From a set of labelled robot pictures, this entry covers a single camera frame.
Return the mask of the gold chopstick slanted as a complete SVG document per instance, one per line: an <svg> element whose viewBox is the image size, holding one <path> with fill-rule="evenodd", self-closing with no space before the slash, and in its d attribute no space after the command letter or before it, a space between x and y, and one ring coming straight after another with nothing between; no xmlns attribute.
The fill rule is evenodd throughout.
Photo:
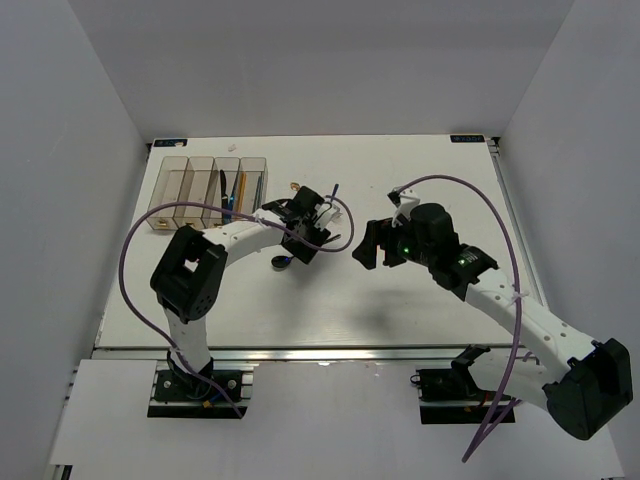
<svg viewBox="0 0 640 480"><path fill-rule="evenodd" d="M236 189L236 211L242 213L244 206L244 198L247 184L247 173L241 172L238 175L238 186Z"/></svg>

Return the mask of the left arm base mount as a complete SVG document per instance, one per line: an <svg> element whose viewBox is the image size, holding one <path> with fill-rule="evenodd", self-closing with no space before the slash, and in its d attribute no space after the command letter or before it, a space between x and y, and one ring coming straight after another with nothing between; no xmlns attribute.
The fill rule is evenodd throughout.
<svg viewBox="0 0 640 480"><path fill-rule="evenodd" d="M252 374L238 369L212 369L207 367L201 372L210 373L212 381L236 405L244 415L248 409L252 392ZM174 372L166 363L161 364L154 375L147 408L148 418L162 419L231 419L240 416L234 407L210 383L193 378L184 372Z"/></svg>

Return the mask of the rainbow purple spoon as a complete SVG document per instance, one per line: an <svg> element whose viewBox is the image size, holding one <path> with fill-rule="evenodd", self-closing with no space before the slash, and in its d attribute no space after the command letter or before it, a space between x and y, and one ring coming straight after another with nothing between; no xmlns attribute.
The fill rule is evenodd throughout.
<svg viewBox="0 0 640 480"><path fill-rule="evenodd" d="M339 190L339 184L338 184L338 183L336 183L336 184L334 184L334 187L333 187L332 192L331 192L331 195L330 195L330 200L331 200L332 202L334 201L334 199L335 199L335 197L336 197L336 194L337 194L338 190Z"/></svg>

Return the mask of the black spoon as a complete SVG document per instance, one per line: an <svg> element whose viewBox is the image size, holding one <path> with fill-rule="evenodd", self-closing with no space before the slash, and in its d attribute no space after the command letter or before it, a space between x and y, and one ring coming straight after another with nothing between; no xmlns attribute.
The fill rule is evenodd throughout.
<svg viewBox="0 0 640 480"><path fill-rule="evenodd" d="M324 241L324 245L339 240L341 237L341 234L332 235ZM276 255L271 259L271 266L276 271L282 271L288 268L294 259L295 256L292 255Z"/></svg>

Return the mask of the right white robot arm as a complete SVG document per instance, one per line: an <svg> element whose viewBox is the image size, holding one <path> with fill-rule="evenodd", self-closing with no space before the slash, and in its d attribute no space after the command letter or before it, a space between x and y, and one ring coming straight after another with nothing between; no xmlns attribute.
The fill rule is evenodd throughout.
<svg viewBox="0 0 640 480"><path fill-rule="evenodd" d="M586 441L633 399L628 349L599 342L527 296L519 296L498 263L460 241L443 206L426 203L408 214L370 220L352 256L372 270L377 255L395 267L428 269L438 286L512 333L533 360L515 361L503 393L548 412L570 436Z"/></svg>

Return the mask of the blue knife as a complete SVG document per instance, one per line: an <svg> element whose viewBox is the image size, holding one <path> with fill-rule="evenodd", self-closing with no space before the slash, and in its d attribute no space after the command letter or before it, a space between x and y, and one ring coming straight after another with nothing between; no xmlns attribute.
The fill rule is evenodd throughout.
<svg viewBox="0 0 640 480"><path fill-rule="evenodd" d="M236 205L236 199L237 199L237 193L238 193L238 187L239 187L239 183L240 183L240 179L241 179L241 173L240 172L236 172L235 176L234 176L234 182L232 184L231 187L231 191L228 195L228 209L231 211L235 210L235 205Z"/></svg>

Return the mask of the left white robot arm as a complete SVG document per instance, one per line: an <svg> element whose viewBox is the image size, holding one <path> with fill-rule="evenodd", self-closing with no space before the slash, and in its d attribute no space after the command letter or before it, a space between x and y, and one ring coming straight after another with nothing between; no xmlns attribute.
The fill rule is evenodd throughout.
<svg viewBox="0 0 640 480"><path fill-rule="evenodd" d="M211 387L213 359L206 337L206 315L214 306L225 270L237 261L280 245L308 264L330 237L329 223L339 209L303 187L282 203L269 202L223 226L179 228L151 276L169 325L169 361L177 387L199 399Z"/></svg>

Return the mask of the black knife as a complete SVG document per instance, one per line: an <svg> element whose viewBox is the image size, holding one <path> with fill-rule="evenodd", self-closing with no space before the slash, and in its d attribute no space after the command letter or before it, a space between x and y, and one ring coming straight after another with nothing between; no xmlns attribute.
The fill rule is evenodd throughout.
<svg viewBox="0 0 640 480"><path fill-rule="evenodd" d="M227 177L224 170L219 170L221 208L228 209Z"/></svg>

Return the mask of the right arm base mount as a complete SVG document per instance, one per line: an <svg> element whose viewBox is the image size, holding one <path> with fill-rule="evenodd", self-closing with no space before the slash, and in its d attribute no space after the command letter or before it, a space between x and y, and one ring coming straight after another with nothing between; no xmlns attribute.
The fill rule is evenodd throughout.
<svg viewBox="0 0 640 480"><path fill-rule="evenodd" d="M495 398L494 390L481 390L469 367L491 349L467 346L447 368L421 368L410 383L418 390L422 425L480 425Z"/></svg>

